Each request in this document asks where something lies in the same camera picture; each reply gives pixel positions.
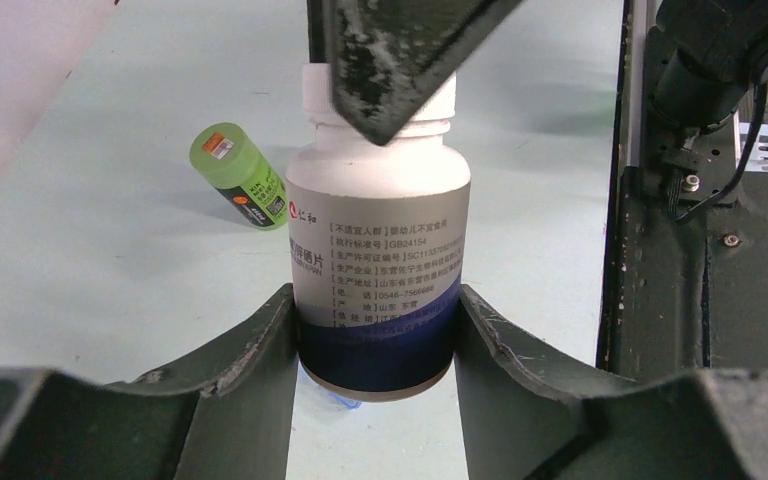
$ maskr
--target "supplement bottle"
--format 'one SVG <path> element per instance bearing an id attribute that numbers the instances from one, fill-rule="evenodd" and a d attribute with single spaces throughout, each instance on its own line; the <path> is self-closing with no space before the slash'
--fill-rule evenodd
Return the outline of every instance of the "supplement bottle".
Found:
<path id="1" fill-rule="evenodd" d="M 286 175 L 302 365 L 344 397 L 415 395 L 454 350 L 470 187 L 443 145 L 454 76 L 386 147 L 334 111 L 327 64 L 306 65 L 303 87 L 316 137 Z"/>
<path id="2" fill-rule="evenodd" d="M 218 123 L 201 132 L 190 163 L 255 227 L 272 230 L 287 222 L 284 182 L 242 128 Z"/>

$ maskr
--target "white bottle cap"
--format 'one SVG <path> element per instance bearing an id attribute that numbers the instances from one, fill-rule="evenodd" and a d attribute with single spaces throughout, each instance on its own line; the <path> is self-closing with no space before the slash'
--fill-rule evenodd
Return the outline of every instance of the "white bottle cap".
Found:
<path id="1" fill-rule="evenodd" d="M 309 63 L 302 69 L 302 102 L 315 123 L 347 125 L 331 104 L 331 78 L 327 63 Z M 411 118 L 411 122 L 445 120 L 455 116 L 455 75 Z"/>

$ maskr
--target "green container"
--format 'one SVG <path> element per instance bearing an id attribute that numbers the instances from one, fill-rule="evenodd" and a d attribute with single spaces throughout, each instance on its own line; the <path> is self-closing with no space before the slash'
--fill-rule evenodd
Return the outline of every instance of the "green container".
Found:
<path id="1" fill-rule="evenodd" d="M 218 123 L 190 147 L 190 163 L 257 228 L 287 223 L 284 182 L 242 128 Z"/>

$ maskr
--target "white bottle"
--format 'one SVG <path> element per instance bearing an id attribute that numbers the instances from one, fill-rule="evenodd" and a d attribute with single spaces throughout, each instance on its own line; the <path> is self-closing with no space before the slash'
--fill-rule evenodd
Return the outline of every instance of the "white bottle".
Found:
<path id="1" fill-rule="evenodd" d="M 454 350 L 470 172 L 443 145 L 454 76 L 386 147 L 334 111 L 327 64 L 303 70 L 315 143 L 287 167 L 299 355 L 361 401 L 434 385 Z"/>

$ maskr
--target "screw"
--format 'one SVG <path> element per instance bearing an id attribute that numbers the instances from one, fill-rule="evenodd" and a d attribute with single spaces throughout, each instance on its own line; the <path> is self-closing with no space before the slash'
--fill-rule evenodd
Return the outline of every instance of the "screw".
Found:
<path id="1" fill-rule="evenodd" d="M 723 237 L 723 243 L 729 248 L 734 248 L 740 245 L 740 237 L 735 234 L 726 235 Z"/>
<path id="2" fill-rule="evenodd" d="M 684 182 L 681 184 L 681 189 L 685 192 L 695 192 L 699 190 L 699 184 L 701 180 L 696 175 L 688 175 L 684 177 Z"/>

